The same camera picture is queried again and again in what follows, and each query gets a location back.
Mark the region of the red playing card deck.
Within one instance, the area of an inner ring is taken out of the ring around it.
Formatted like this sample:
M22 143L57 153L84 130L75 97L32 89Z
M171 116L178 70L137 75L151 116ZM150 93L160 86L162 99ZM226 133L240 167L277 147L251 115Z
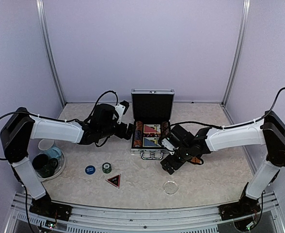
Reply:
M158 124L144 124L144 134L161 134L161 126Z

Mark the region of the blue playing card deck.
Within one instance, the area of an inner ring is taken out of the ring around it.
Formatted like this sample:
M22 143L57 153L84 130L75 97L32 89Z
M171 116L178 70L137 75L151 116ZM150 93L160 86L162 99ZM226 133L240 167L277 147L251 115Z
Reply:
M148 148L161 147L157 137L143 137L142 144L143 147L148 147Z

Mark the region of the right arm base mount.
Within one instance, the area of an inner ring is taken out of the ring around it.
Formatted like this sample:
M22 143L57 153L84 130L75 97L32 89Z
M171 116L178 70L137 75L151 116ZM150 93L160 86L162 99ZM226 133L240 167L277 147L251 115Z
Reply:
M238 201L219 206L222 221L259 213L260 211L258 199L247 197L245 191L242 192Z

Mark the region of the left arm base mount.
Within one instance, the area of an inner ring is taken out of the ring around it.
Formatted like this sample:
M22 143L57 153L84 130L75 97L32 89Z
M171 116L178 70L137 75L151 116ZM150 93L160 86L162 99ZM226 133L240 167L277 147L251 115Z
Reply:
M49 194L45 194L37 200L32 199L30 212L56 220L69 221L72 206L53 202Z

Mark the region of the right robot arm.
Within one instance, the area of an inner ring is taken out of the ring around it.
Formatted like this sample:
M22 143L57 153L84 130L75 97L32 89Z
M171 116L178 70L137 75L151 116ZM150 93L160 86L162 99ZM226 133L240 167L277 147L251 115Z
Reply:
M162 168L160 161L150 164L155 188L165 199L167 208L223 204L238 201L246 183L257 175L266 162L270 150L262 126L264 122L248 125L243 130L233 129L234 135L221 137L223 147L210 148L203 152L202 166L185 162L174 174Z

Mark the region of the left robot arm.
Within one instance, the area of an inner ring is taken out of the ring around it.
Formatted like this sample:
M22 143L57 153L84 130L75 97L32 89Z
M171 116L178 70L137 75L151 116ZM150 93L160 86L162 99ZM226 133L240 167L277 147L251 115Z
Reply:
M135 126L122 122L122 116L128 110L123 101L115 106L99 104L84 121L78 119L60 120L30 113L20 107L7 115L10 119L0 132L4 157L34 200L35 206L45 216L55 212L55 204L48 200L47 192L28 158L28 146L31 139L67 141L79 145L98 144L101 139L115 135L129 140Z

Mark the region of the aluminium poker case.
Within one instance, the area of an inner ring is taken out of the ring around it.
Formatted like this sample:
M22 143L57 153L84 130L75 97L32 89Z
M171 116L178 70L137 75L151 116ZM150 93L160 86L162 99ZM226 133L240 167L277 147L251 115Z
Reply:
M174 102L173 89L132 89L135 132L131 153L143 160L161 160L166 153L159 144L169 130Z

